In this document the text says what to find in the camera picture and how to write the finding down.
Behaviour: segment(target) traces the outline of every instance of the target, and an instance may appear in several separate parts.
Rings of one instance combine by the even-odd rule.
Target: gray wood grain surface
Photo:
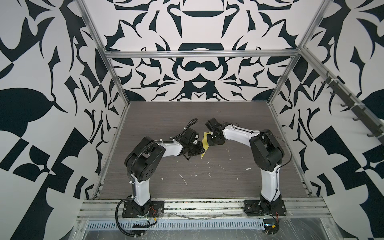
[[[211,118],[221,123],[236,122],[251,130],[267,128],[280,136],[265,102],[132,102],[100,199],[122,199],[132,193],[124,160],[143,137],[169,139],[192,118],[199,119],[191,128],[200,139],[208,132],[205,123]],[[283,162],[287,162],[290,155],[285,146],[284,151]],[[260,169],[251,149],[228,140],[224,145],[209,147],[202,159],[165,157],[150,178],[151,196],[158,199],[252,198],[259,197],[261,187]],[[283,197],[306,196],[292,162],[281,169],[280,191]]]

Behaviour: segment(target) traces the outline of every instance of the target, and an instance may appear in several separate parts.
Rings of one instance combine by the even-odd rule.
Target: yellow sticky note
[[[208,149],[208,142],[207,142],[207,135],[208,134],[211,134],[211,132],[204,132],[204,137],[203,137],[203,140],[202,140],[202,142],[203,142],[203,148],[205,149],[205,152],[203,152],[202,154],[201,154],[201,158],[203,158],[203,156],[204,156],[204,154],[207,152],[207,149]]]

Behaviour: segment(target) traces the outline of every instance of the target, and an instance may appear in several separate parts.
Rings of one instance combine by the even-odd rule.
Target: white debris
[[[180,177],[184,180],[185,184],[188,186],[187,182],[185,181],[185,179],[183,178],[183,176],[181,176],[181,174],[179,174]]]

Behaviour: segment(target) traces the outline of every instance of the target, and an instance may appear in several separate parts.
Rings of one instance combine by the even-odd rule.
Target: black and white patterned wall
[[[335,0],[308,44],[383,119],[384,3]],[[273,106],[312,190],[348,237],[384,237],[384,146],[301,58]]]
[[[108,51],[164,51],[295,49],[321,0],[85,2]],[[268,100],[287,59],[115,59],[113,64],[131,101]]]
[[[1,1],[1,239],[69,236],[123,108],[75,2]]]

